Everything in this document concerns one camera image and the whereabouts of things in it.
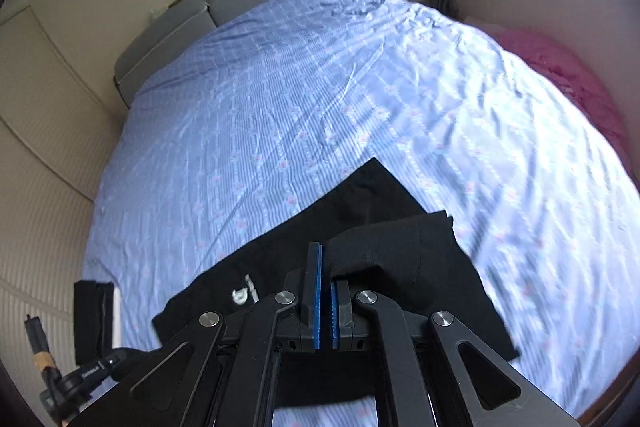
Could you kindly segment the pink blanket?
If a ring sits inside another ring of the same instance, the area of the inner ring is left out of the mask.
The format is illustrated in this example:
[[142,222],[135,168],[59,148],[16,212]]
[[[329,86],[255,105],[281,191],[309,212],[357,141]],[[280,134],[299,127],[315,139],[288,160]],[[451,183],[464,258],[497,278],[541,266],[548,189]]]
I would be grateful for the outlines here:
[[620,109],[602,80],[569,48],[522,28],[506,28],[468,16],[464,22],[496,40],[531,69],[551,81],[608,140],[632,176],[628,130]]

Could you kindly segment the cream louvered wardrobe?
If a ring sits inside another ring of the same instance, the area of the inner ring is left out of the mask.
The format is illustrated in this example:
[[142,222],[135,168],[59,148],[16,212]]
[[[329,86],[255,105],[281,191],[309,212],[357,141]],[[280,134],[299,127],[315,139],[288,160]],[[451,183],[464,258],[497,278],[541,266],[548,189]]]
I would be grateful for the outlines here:
[[31,9],[2,23],[1,358],[25,398],[40,387],[26,314],[42,318],[58,364],[73,364],[73,285],[119,135]]

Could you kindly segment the black pants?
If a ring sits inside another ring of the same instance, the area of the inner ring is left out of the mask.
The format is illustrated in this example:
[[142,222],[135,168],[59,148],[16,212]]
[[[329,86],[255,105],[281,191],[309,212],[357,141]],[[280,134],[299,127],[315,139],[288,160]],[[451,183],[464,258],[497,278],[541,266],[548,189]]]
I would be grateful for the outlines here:
[[407,311],[448,311],[508,361],[518,357],[480,274],[454,236],[446,211],[426,212],[382,164],[371,159],[328,194],[199,275],[168,300],[152,324],[166,343],[205,311],[241,310],[232,293],[246,281],[260,297],[284,286],[323,248],[331,280],[381,291]]

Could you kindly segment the white folded cloth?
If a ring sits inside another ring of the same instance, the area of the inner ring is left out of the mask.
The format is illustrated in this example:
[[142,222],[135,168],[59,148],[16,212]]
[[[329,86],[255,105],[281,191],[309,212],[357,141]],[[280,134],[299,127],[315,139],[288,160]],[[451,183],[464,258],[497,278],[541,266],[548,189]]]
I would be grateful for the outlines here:
[[122,293],[115,286],[113,291],[112,309],[112,348],[122,347]]

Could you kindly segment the blue floral bed sheet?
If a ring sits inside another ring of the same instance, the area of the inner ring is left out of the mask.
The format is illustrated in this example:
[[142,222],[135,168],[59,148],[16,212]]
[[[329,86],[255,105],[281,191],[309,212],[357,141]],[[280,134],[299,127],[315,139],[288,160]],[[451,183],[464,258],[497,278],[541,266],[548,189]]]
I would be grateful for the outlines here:
[[614,148],[484,32],[406,0],[269,0],[145,81],[82,274],[153,349],[171,297],[377,159],[445,210],[520,350],[585,413],[639,347],[639,195]]

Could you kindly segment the stack of folded black clothes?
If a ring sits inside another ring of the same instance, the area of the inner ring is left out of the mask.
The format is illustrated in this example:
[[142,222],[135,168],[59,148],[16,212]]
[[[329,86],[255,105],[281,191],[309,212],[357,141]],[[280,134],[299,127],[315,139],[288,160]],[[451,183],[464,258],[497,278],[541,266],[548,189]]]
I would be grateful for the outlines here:
[[74,349],[78,366],[113,350],[115,286],[113,283],[78,281],[74,284]]

